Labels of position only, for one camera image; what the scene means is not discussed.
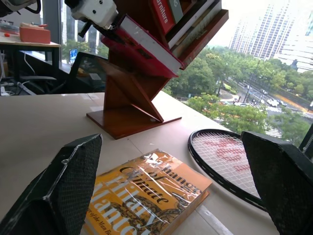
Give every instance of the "plastic wrap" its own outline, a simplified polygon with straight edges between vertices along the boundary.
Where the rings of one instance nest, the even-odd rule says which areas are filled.
[[[172,232],[208,195],[212,182],[155,150],[96,178],[86,234]]]

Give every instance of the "black racket frame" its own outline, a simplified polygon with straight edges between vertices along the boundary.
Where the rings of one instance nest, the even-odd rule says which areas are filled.
[[[230,132],[230,131],[225,131],[225,130],[218,130],[218,129],[203,129],[199,131],[193,132],[188,139],[188,149],[191,153],[191,156],[194,158],[196,163],[201,167],[201,169],[208,174],[215,182],[217,182],[219,185],[221,185],[224,189],[228,190],[235,196],[239,197],[240,199],[244,200],[245,202],[248,202],[249,204],[263,210],[267,211],[264,203],[260,198],[257,198],[248,192],[242,190],[241,188],[235,186],[232,184],[230,181],[222,177],[220,174],[218,174],[215,170],[213,170],[200,156],[199,154],[195,151],[193,145],[192,145],[192,139],[194,136],[202,133],[215,133],[215,134],[223,134],[223,135],[229,135],[231,137],[236,137],[240,139],[240,135]]]

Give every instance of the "red book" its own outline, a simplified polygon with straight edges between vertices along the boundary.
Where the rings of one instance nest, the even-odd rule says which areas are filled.
[[[221,27],[228,20],[228,10],[222,9],[214,19],[201,31],[201,34],[191,43],[191,45],[181,54],[179,60],[182,61],[182,70],[197,57],[208,42],[215,36]]]
[[[151,3],[165,35],[175,25],[168,2],[167,0],[151,0]]]
[[[123,17],[114,34],[118,40],[103,37],[102,43],[126,58],[137,71],[149,76],[177,77],[182,63],[129,16]]]

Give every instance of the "book cover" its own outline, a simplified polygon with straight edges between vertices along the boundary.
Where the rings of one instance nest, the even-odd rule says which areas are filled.
[[[197,57],[202,49],[209,43],[215,34],[228,20],[228,10],[222,9],[201,32],[201,34],[192,42],[191,45],[182,53],[179,59],[183,62],[182,70]]]
[[[202,33],[202,30],[213,20],[222,9],[222,2],[215,1],[210,7],[193,23],[186,33],[172,47],[171,52],[179,57],[181,53]]]
[[[194,24],[194,22],[205,12],[205,10],[214,2],[214,0],[197,1],[196,4],[174,25],[166,34],[166,41],[169,48],[184,35],[184,33]]]
[[[129,16],[124,16],[113,32],[118,40],[103,37],[102,43],[127,58],[137,71],[149,76],[177,77],[182,63]]]
[[[174,22],[178,23],[183,17],[182,8],[179,0],[168,0],[168,3],[171,7],[172,15],[174,18]]]
[[[211,183],[157,149],[96,177],[82,234],[170,234]]]
[[[175,25],[167,0],[151,0],[164,35]]]

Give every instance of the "table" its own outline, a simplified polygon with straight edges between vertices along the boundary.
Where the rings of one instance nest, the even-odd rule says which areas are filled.
[[[160,92],[154,102],[181,114],[182,120],[114,140],[86,117],[86,113],[102,109],[103,100],[101,93],[0,98],[0,219],[64,144],[95,133],[103,135],[97,174],[156,148],[205,174],[190,156],[187,139],[198,129],[224,127]],[[235,235],[278,234],[266,212],[235,198],[216,183],[210,186],[210,195],[174,234],[216,234],[207,224],[203,208]]]
[[[50,43],[26,43],[21,42],[19,35],[10,35],[10,37],[5,37],[4,33],[0,32],[0,51],[10,51],[13,58],[13,70],[14,79],[16,81],[20,80],[20,66],[18,60],[18,52],[20,50],[24,51],[44,51],[46,52],[45,58],[47,60],[47,52],[52,53],[52,66],[54,77],[58,78],[59,71],[59,61],[60,61],[60,44]]]

